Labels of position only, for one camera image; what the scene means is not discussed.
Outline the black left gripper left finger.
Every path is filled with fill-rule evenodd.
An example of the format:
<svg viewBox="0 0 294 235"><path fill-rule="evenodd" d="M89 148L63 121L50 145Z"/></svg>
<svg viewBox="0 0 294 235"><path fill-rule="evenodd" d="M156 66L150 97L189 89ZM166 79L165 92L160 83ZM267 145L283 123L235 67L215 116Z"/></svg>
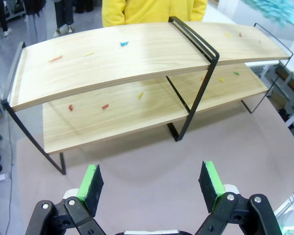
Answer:
<svg viewBox="0 0 294 235"><path fill-rule="evenodd" d="M105 234L94 219L103 185L99 165L89 165L76 196L67 196L57 204L37 202L26 234L63 235L68 229L76 229L81 235Z"/></svg>

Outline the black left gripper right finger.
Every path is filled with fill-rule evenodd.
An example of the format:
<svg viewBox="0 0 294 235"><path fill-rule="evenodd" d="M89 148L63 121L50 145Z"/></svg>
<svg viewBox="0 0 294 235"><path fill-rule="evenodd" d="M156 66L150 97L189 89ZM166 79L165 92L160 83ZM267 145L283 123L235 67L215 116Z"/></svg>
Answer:
<svg viewBox="0 0 294 235"><path fill-rule="evenodd" d="M197 235L221 235L228 224L239 225L245 235L280 235L268 198L253 194L248 199L226 189L212 161L203 161L198 180L209 215Z"/></svg>

